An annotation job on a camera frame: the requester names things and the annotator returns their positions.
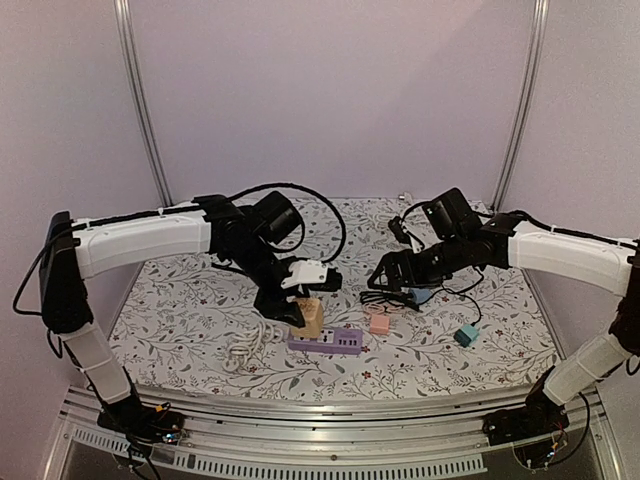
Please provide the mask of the beige cube socket adapter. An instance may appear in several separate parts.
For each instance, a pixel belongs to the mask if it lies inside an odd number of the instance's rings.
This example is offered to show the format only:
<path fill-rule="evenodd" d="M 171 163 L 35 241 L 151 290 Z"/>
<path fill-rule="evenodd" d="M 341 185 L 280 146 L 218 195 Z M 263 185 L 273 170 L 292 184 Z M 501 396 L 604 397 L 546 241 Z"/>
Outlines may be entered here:
<path fill-rule="evenodd" d="M 291 327 L 291 335 L 303 339 L 317 339 L 324 327 L 324 311 L 321 301 L 318 298 L 310 297 L 296 298 L 295 302 L 301 310 L 304 326 Z"/>

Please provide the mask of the purple power strip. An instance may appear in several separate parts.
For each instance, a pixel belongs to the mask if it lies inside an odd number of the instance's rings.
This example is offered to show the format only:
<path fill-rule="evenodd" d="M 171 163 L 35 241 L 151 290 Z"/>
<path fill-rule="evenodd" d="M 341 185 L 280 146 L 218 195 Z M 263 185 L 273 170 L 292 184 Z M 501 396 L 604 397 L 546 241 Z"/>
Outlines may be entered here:
<path fill-rule="evenodd" d="M 303 338 L 289 335 L 287 346 L 290 350 L 321 353 L 327 355 L 354 355 L 362 351 L 363 332 L 351 328 L 324 328 L 317 338 Z"/>

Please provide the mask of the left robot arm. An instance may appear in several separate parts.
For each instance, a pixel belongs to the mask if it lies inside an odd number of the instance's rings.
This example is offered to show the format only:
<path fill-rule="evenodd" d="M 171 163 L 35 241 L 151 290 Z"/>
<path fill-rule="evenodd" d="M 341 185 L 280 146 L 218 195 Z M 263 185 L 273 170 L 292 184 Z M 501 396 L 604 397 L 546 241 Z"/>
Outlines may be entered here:
<path fill-rule="evenodd" d="M 110 405 L 111 419 L 128 434 L 141 433 L 148 412 L 131 398 L 131 381 L 93 323 L 85 280 L 156 258 L 214 254 L 235 263 L 254 282 L 255 307 L 263 317 L 301 327 L 303 315 L 286 284 L 291 272 L 272 249 L 300 224 L 295 207 L 278 192 L 249 206 L 213 195 L 169 213 L 140 212 L 84 224 L 60 212 L 52 220 L 40 267 L 43 321 L 61 337 L 97 396 Z"/>

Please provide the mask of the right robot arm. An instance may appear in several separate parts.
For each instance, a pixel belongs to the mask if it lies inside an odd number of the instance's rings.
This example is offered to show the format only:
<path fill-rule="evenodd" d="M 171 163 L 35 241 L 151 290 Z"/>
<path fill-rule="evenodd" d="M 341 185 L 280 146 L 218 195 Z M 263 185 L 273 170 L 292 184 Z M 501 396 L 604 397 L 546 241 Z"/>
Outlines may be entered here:
<path fill-rule="evenodd" d="M 534 270 L 594 285 L 619 297 L 612 324 L 548 370 L 527 395 L 517 427 L 537 436 L 583 389 L 639 353 L 639 243 L 549 226 L 524 211 L 487 220 L 458 188 L 421 205 L 438 241 L 382 256 L 367 285 L 396 292 L 433 288 L 467 267 Z"/>

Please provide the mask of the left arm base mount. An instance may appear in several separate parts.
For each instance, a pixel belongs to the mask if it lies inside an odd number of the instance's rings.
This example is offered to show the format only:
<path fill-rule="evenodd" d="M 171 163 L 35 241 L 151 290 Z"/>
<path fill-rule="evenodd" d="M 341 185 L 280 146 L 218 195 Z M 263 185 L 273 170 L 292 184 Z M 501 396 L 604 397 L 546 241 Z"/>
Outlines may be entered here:
<path fill-rule="evenodd" d="M 137 398 L 109 404 L 101 400 L 97 424 L 144 444 L 176 444 L 184 435 L 186 417 L 169 403 L 146 406 Z"/>

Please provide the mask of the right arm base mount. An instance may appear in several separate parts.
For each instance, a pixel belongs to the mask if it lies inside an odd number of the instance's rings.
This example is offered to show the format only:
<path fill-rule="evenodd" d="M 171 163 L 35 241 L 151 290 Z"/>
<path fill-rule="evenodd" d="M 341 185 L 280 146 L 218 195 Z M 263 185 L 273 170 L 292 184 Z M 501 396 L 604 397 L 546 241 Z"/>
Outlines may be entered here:
<path fill-rule="evenodd" d="M 558 451 L 567 445 L 568 426 L 563 407 L 525 404 L 485 415 L 482 432 L 490 446 L 510 445 L 522 467 L 537 470 L 549 467 Z"/>

